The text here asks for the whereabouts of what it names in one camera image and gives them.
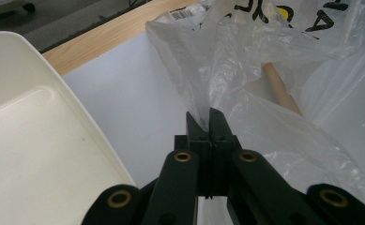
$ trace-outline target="dark floor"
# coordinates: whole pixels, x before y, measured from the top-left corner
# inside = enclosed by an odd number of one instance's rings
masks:
[[[23,35],[41,53],[101,25],[132,8],[129,0],[29,0],[36,12],[23,8],[0,15],[0,31]]]

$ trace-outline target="transparent plastic bag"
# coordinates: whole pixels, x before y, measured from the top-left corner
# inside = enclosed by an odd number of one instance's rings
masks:
[[[315,94],[315,87],[302,92],[304,86],[316,83],[311,82],[314,74],[346,67],[342,61],[362,48],[365,1],[285,1],[289,6],[279,2],[202,2],[164,13],[148,22],[146,31],[202,128],[207,129],[209,107],[217,108],[227,116],[242,146],[262,153],[293,188],[306,192],[310,185],[329,183],[365,203],[365,174],[333,137],[310,123],[316,122],[312,119],[317,113],[342,100],[344,91],[349,92],[361,75],[339,73],[342,85],[329,86],[322,95]],[[288,7],[295,11],[291,20],[284,12]],[[324,14],[332,18],[332,26]],[[365,50],[357,57],[365,60]],[[264,95],[263,63],[273,63],[298,103],[310,100],[303,105],[304,116],[316,109],[309,120]],[[358,62],[357,68],[365,68],[364,62]],[[326,83],[327,75],[317,81]],[[331,87],[340,88],[339,93],[332,94]],[[219,216],[218,207],[218,202],[204,203],[204,211],[212,214],[204,224],[219,224],[211,219]]]

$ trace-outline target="white plastic tray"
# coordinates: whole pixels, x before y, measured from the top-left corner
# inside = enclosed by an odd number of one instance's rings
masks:
[[[21,36],[0,32],[0,224],[80,224],[133,184],[79,100]]]

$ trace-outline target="plastic wrap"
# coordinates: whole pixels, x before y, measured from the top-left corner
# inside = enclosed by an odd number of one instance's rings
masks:
[[[365,202],[365,174],[321,124],[313,124],[365,76],[360,73],[365,69],[365,1],[202,2],[166,12],[146,30],[203,128],[209,107],[217,108],[242,146],[265,155],[293,188],[306,192],[310,185],[329,183]],[[352,57],[357,63],[348,67]],[[273,63],[304,117],[271,102],[263,63]],[[347,69],[352,73],[344,75]],[[319,73],[321,79],[313,77]],[[211,214],[204,224],[224,224],[212,219],[225,217],[218,206],[204,203],[203,211]]]

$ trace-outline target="barcode label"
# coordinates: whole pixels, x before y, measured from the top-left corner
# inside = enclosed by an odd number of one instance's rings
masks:
[[[171,12],[171,15],[176,20],[181,20],[181,19],[185,19],[185,18],[194,16],[193,13],[189,9],[174,11],[174,12]]]

